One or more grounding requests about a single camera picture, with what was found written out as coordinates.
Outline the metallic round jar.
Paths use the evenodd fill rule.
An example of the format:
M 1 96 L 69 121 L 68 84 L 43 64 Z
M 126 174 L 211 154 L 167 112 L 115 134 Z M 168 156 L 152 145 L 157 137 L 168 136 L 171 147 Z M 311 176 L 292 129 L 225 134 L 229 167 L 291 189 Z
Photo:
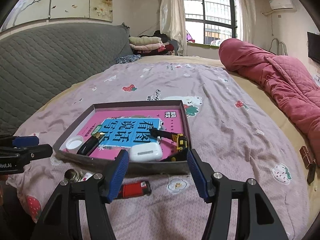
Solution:
M 64 178 L 69 180 L 70 182 L 77 183 L 81 181 L 82 175 L 75 169 L 68 169 L 64 174 Z

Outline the white medicine bottle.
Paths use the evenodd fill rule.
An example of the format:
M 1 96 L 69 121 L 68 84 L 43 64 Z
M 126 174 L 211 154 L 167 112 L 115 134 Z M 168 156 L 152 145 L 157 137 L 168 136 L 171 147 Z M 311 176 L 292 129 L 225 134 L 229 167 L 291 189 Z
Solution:
M 81 177 L 80 181 L 87 181 L 87 180 L 88 180 L 89 178 L 91 178 L 93 175 L 94 175 L 93 173 L 87 172 L 87 173 L 85 173 L 85 174 Z

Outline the red lighter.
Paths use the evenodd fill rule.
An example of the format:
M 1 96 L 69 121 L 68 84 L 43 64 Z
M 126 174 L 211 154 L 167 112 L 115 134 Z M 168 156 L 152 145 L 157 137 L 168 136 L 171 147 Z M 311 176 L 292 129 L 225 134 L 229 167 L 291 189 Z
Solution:
M 142 197 L 144 195 L 150 195 L 151 193 L 152 189 L 149 181 L 137 181 L 134 183 L 121 185 L 117 199 Z

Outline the white earbuds case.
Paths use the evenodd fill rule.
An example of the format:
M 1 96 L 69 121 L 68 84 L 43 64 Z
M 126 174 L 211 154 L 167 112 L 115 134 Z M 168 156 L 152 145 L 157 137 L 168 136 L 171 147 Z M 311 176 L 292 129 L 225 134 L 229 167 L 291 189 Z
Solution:
M 138 144 L 129 149 L 129 160 L 135 163 L 160 161 L 162 157 L 163 152 L 157 142 Z

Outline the white jar lid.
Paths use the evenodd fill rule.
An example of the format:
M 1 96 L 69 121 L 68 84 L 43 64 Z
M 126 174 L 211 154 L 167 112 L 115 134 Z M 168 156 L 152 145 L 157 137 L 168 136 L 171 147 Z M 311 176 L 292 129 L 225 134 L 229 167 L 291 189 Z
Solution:
M 76 152 L 80 149 L 83 143 L 84 139 L 82 136 L 74 136 L 66 141 L 66 151 L 69 153 L 76 154 Z

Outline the brown small box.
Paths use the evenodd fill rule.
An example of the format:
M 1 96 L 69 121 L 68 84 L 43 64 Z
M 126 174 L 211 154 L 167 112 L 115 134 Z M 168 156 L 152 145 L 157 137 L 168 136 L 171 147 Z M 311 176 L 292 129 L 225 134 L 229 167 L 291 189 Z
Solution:
M 309 169 L 312 165 L 316 164 L 313 154 L 309 152 L 306 146 L 302 146 L 299 152 L 306 169 Z

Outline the pink and blue book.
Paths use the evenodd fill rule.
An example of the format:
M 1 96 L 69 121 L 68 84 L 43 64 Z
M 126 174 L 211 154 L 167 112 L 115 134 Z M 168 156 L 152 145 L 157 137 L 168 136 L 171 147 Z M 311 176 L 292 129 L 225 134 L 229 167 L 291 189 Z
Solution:
M 60 150 L 66 151 L 66 141 L 80 135 L 86 142 L 94 133 L 104 132 L 105 135 L 90 157 L 112 160 L 120 149 L 128 150 L 134 145 L 157 142 L 161 146 L 163 159 L 176 150 L 169 139 L 153 138 L 149 129 L 162 129 L 167 132 L 187 135 L 185 113 L 179 107 L 168 109 L 144 107 L 141 109 L 94 109 L 84 120 L 74 122 L 63 140 Z

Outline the yellow black wristwatch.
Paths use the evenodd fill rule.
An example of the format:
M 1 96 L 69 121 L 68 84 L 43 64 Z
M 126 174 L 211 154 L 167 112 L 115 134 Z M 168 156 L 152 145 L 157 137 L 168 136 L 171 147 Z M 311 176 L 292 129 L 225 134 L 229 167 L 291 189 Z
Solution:
M 182 133 L 167 132 L 155 128 L 149 129 L 150 135 L 153 138 L 160 137 L 161 139 L 169 139 L 174 143 L 176 150 L 168 157 L 164 158 L 162 162 L 176 162 L 185 161 L 187 158 L 187 152 L 189 150 L 188 138 Z

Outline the red quilted blanket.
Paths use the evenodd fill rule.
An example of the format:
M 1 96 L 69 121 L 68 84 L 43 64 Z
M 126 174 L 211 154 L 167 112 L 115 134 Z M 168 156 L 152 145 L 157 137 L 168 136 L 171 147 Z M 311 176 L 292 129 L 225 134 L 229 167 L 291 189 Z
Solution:
M 257 83 L 309 140 L 319 163 L 319 86 L 299 59 L 229 38 L 219 48 L 228 71 Z

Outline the blue patterned cloth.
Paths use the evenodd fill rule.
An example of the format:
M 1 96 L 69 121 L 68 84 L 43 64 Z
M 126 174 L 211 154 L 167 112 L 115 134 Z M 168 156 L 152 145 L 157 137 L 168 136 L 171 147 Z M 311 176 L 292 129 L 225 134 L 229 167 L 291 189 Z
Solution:
M 117 64 L 127 64 L 131 62 L 135 62 L 141 59 L 140 55 L 126 55 L 126 56 L 121 56 L 116 59 Z

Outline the stack of folded clothes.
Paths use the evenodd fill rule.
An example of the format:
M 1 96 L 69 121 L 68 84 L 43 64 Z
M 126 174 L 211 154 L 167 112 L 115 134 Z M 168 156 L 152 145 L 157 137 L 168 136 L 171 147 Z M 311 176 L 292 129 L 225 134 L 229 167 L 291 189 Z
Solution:
M 135 55 L 157 56 L 157 55 L 178 55 L 178 42 L 171 39 L 167 34 L 155 31 L 152 36 L 142 35 L 129 37 L 130 48 Z

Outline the white curtain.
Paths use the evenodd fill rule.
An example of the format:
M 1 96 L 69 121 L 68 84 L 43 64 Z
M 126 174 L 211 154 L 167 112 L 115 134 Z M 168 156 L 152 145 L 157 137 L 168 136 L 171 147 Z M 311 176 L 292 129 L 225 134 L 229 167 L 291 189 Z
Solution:
M 235 0 L 237 38 L 253 43 L 256 24 L 255 0 Z
M 183 0 L 160 0 L 159 30 L 177 41 L 179 56 L 187 55 L 185 10 Z

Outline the floral wall painting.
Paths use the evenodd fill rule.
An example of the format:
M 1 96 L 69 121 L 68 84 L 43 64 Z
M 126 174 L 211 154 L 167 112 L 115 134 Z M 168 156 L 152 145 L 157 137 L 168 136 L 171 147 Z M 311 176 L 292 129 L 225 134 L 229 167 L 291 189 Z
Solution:
M 19 0 L 1 31 L 27 22 L 56 18 L 93 18 L 113 21 L 113 0 Z

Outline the black wall television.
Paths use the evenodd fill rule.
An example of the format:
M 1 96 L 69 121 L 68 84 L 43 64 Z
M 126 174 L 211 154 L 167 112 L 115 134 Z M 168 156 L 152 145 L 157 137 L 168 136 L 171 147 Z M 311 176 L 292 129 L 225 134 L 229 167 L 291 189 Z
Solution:
M 308 57 L 320 64 L 320 35 L 307 32 Z

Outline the window with black frame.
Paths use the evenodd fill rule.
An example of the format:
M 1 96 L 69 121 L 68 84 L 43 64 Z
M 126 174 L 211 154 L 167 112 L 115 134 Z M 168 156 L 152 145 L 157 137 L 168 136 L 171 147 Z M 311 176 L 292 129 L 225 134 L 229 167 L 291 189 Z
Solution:
M 187 42 L 218 47 L 236 37 L 235 0 L 183 0 Z

